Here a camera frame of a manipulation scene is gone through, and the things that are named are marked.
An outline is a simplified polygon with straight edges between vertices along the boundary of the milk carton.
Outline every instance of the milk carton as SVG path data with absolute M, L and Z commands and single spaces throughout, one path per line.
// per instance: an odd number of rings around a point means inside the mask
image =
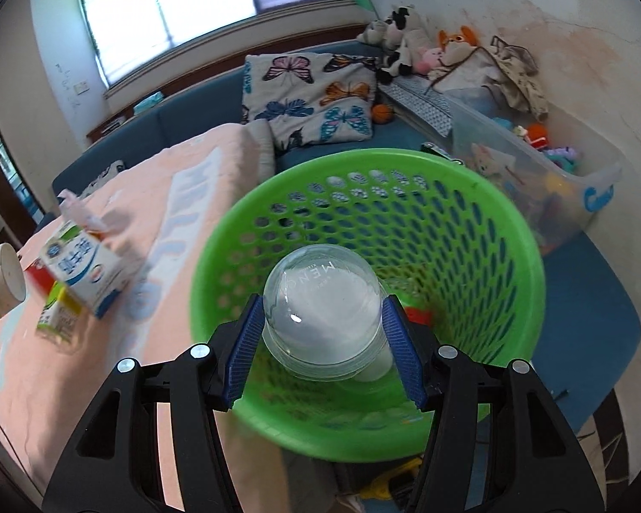
M 128 282 L 121 259 L 68 221 L 49 239 L 40 258 L 55 278 L 97 318 L 102 318 Z

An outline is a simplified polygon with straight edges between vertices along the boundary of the green plastic basket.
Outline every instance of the green plastic basket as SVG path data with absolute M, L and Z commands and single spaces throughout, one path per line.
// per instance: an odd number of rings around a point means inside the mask
M 545 281 L 527 224 L 476 173 L 408 150 L 311 160 L 238 202 L 197 265 L 193 339 L 207 341 L 237 318 L 282 257 L 315 243 L 355 250 L 404 305 L 434 312 L 441 342 L 474 360 L 506 366 L 532 357 Z M 396 369 L 373 383 L 307 382 L 263 344 L 234 411 L 282 447 L 347 463 L 421 453 L 432 419 L 408 401 Z

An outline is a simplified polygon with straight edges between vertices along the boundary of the pink blanket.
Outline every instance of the pink blanket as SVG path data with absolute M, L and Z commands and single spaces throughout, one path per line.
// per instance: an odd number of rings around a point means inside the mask
M 243 127 L 223 125 L 122 172 L 87 203 L 117 230 L 106 244 L 137 274 L 101 321 L 80 319 L 82 347 L 64 354 L 35 335 L 44 299 L 32 291 L 0 321 L 0 424 L 41 491 L 118 360 L 159 363 L 192 344 L 188 299 L 197 258 L 220 218 L 256 186 L 257 169 L 256 143 Z M 29 240 L 22 267 L 58 224 Z M 231 414 L 217 421 L 245 512 L 289 511 L 279 448 Z M 159 452 L 167 503 L 182 508 L 167 406 L 159 409 Z

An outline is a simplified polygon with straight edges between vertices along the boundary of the metal screw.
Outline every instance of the metal screw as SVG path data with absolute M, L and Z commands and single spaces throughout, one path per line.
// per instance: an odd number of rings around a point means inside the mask
M 119 361 L 119 364 L 116 365 L 116 368 L 121 373 L 130 372 L 135 368 L 135 361 L 131 358 L 125 358 Z
M 209 349 L 209 346 L 203 343 L 200 343 L 199 345 L 195 345 L 195 347 L 190 349 L 190 355 L 192 355 L 193 358 L 204 358 L 207 355 L 209 355 L 210 352 L 211 352 L 211 349 Z
M 527 374 L 530 371 L 530 365 L 525 363 L 523 360 L 514 360 L 513 370 L 518 374 Z
M 443 345 L 439 348 L 439 356 L 442 358 L 456 358 L 458 351 L 450 345 Z

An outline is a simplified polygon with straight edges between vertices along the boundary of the butterfly print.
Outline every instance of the butterfly print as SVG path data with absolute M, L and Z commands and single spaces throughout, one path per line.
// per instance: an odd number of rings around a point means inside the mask
M 322 106 L 332 104 L 332 102 L 337 102 L 342 98 L 351 98 L 352 96 L 359 97 L 367 102 L 368 96 L 370 96 L 370 85 L 367 83 L 357 83 L 356 85 L 349 83 L 345 89 L 342 87 L 342 83 L 335 81 L 325 87 L 325 94 L 325 98 L 320 101 Z
M 268 119 L 268 121 L 271 121 L 283 115 L 289 115 L 291 118 L 306 118 L 313 112 L 314 109 L 306 105 L 306 100 L 285 100 L 284 104 L 282 102 L 268 102 L 266 109 L 254 119 Z
M 302 146 L 304 144 L 304 137 L 301 134 L 302 129 L 304 129 L 304 127 L 301 127 L 292 132 L 292 135 L 290 135 L 290 138 L 288 138 L 287 140 L 287 150 Z
M 281 75 L 295 75 L 305 83 L 311 85 L 314 81 L 309 66 L 311 62 L 304 56 L 280 56 L 274 58 L 273 64 L 263 76 L 263 80 L 271 80 Z
M 251 94 L 251 61 L 244 62 L 244 92 Z
M 363 64 L 364 67 L 371 71 L 377 71 L 377 58 L 367 58 L 365 56 L 345 56 L 344 54 L 336 54 L 332 56 L 330 61 L 325 64 L 323 71 L 325 73 L 332 73 L 333 71 L 343 70 L 355 63 Z
M 344 123 L 354 131 L 361 133 L 361 135 L 370 135 L 370 125 L 363 108 L 352 106 L 349 112 L 344 112 L 340 107 L 336 106 L 325 112 L 325 121 L 320 126 L 321 143 L 328 142 Z

